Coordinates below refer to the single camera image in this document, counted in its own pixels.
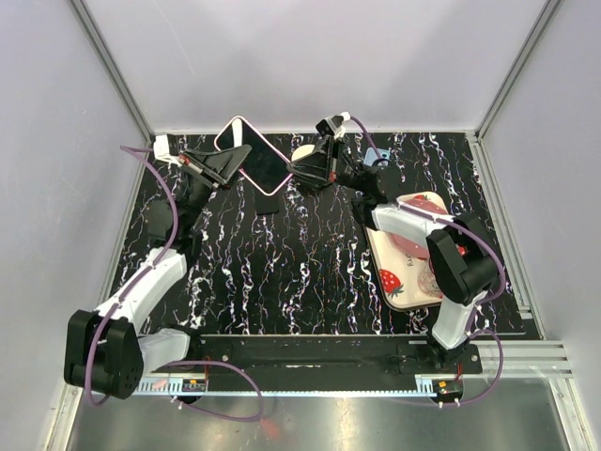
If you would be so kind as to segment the pink cased phone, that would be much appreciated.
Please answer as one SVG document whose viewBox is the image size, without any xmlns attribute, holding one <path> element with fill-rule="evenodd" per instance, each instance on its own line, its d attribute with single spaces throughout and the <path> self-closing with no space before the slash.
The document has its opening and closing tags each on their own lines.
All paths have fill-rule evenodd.
<svg viewBox="0 0 601 451">
<path fill-rule="evenodd" d="M 245 117 L 235 116 L 222 128 L 213 141 L 218 150 L 248 145 L 252 151 L 239 172 L 261 194 L 277 194 L 292 178 L 287 166 L 290 160 Z"/>
</svg>

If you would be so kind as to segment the black smartphone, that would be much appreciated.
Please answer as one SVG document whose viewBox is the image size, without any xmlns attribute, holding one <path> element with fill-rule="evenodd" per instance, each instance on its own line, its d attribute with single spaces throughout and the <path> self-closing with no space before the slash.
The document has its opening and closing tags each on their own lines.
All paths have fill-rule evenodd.
<svg viewBox="0 0 601 451">
<path fill-rule="evenodd" d="M 272 215 L 279 212 L 279 197 L 264 195 L 259 191 L 254 192 L 254 208 L 257 216 Z"/>
</svg>

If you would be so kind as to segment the light blue phone case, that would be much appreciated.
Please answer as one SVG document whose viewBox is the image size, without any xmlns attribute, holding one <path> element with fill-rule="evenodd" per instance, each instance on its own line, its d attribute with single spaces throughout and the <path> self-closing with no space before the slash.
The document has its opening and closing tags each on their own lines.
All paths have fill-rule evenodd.
<svg viewBox="0 0 601 451">
<path fill-rule="evenodd" d="M 367 166 L 387 166 L 389 151 L 381 148 L 368 148 L 362 162 Z"/>
</svg>

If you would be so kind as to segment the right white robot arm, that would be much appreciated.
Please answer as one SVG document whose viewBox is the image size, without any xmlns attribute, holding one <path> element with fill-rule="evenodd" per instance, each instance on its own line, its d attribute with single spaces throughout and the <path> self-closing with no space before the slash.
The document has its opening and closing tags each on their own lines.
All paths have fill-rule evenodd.
<svg viewBox="0 0 601 451">
<path fill-rule="evenodd" d="M 337 183 L 360 192 L 351 202 L 360 225 L 426 249 L 442 294 L 426 361 L 441 373 L 457 365 L 477 306 L 505 290 L 505 269 L 478 217 L 435 213 L 409 204 L 402 198 L 400 172 L 395 166 L 381 158 L 371 165 L 355 161 L 345 152 L 342 139 L 333 136 L 297 148 L 287 169 L 312 184 Z"/>
</svg>

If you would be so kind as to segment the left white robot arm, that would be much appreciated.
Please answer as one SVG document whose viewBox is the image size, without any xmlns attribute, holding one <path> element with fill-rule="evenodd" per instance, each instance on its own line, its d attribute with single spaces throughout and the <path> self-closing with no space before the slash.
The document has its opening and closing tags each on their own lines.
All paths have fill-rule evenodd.
<svg viewBox="0 0 601 451">
<path fill-rule="evenodd" d="M 198 217 L 211 195 L 230 185 L 252 148 L 169 153 L 167 161 L 183 168 L 189 179 L 188 192 L 180 199 L 147 162 L 146 149 L 124 150 L 146 165 L 165 197 L 148 206 L 146 228 L 153 246 L 133 276 L 94 310 L 79 309 L 69 319 L 64 380 L 82 388 L 93 405 L 110 397 L 130 397 L 142 378 L 158 369 L 177 366 L 191 372 L 201 365 L 203 350 L 196 330 L 173 325 L 142 334 L 141 329 L 164 295 L 195 264 L 202 245 L 194 230 Z"/>
</svg>

